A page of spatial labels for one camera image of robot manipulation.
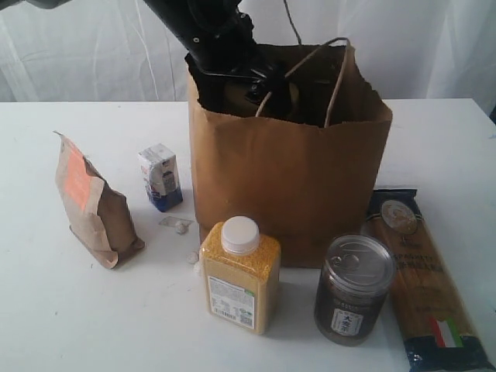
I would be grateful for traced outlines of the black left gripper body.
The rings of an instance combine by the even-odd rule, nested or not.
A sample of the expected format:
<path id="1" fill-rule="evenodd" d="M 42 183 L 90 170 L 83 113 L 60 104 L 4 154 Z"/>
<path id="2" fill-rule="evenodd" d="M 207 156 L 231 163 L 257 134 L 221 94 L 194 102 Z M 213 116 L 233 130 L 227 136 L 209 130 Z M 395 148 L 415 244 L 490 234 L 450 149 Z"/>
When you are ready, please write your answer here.
<path id="1" fill-rule="evenodd" d="M 298 89 L 286 76 L 288 64 L 255 42 L 248 15 L 217 12 L 209 19 L 182 11 L 176 20 L 204 109 L 236 116 L 261 109 L 277 119 L 294 112 Z"/>

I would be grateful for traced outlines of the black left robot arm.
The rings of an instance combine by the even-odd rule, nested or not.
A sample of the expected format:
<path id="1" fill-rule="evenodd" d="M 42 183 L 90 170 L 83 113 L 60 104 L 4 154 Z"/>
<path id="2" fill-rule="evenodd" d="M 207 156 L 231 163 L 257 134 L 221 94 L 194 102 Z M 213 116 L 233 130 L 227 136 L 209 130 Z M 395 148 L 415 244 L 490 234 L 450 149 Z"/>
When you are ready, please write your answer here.
<path id="1" fill-rule="evenodd" d="M 185 61 L 211 110 L 262 112 L 283 119 L 298 109 L 298 88 L 285 62 L 253 38 L 253 21 L 238 1 L 148 1 L 147 6 L 187 50 Z"/>

